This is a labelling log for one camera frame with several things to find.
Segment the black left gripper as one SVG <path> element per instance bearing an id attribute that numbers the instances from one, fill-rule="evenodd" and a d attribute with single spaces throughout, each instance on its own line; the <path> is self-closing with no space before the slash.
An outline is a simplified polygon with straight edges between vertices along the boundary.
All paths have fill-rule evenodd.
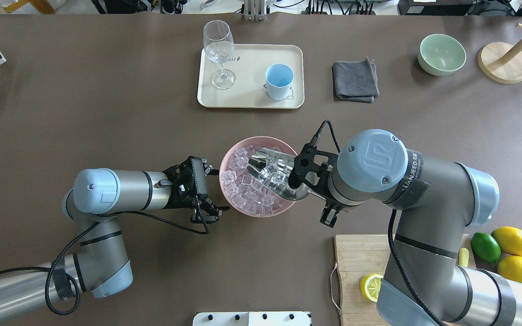
<path id="1" fill-rule="evenodd" d="M 201 159 L 205 176 L 219 176 L 219 169 L 214 169 L 206 158 Z M 191 196 L 193 174 L 188 164 L 178 164 L 162 171 L 171 183 L 168 202 L 163 209 L 192 209 L 190 221 L 192 224 L 212 224 L 231 209 L 230 206 L 216 206 L 211 198 Z"/>

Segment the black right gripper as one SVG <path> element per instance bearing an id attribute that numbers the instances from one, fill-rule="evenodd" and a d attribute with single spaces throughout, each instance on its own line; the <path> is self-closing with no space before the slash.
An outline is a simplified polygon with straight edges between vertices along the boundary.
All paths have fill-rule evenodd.
<path id="1" fill-rule="evenodd" d="M 320 177 L 309 173 L 309 179 L 315 185 L 311 194 L 329 203 L 321 214 L 321 224 L 334 228 L 339 209 L 348 212 L 361 205 L 361 191 L 347 184 L 339 173 L 322 173 Z"/>

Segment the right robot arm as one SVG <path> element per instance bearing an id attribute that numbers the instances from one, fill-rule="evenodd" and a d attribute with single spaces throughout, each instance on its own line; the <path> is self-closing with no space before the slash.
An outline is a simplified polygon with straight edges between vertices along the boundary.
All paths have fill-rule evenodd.
<path id="1" fill-rule="evenodd" d="M 326 201 L 321 223 L 375 199 L 392 208 L 379 315 L 392 326 L 522 326 L 522 283 L 457 264 L 466 227 L 489 221 L 499 202 L 495 179 L 461 163 L 408 150 L 392 133 L 369 129 L 338 154 L 313 136 L 296 158 L 297 175 Z"/>

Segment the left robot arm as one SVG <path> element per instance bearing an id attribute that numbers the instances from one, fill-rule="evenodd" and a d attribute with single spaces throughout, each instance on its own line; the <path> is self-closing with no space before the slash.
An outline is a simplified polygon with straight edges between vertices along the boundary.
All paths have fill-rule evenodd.
<path id="1" fill-rule="evenodd" d="M 203 227 L 229 209 L 208 196 L 206 177 L 218 175 L 205 158 L 190 156 L 162 172 L 85 169 L 63 201 L 64 214 L 75 222 L 78 235 L 68 246 L 79 251 L 42 266 L 0 272 L 0 322 L 47 306 L 54 314 L 71 314 L 53 304 L 74 300 L 91 291 L 94 297 L 114 295 L 133 281 L 131 261 L 117 217 L 133 213 L 151 217 L 150 210 L 190 209 L 191 223 Z"/>

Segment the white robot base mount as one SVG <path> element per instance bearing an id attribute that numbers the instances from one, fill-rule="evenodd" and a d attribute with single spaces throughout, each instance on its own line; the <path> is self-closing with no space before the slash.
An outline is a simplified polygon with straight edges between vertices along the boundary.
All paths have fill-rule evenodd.
<path id="1" fill-rule="evenodd" d="M 310 312 L 260 311 L 260 312 L 201 312 L 197 313 L 193 326 L 311 326 Z"/>

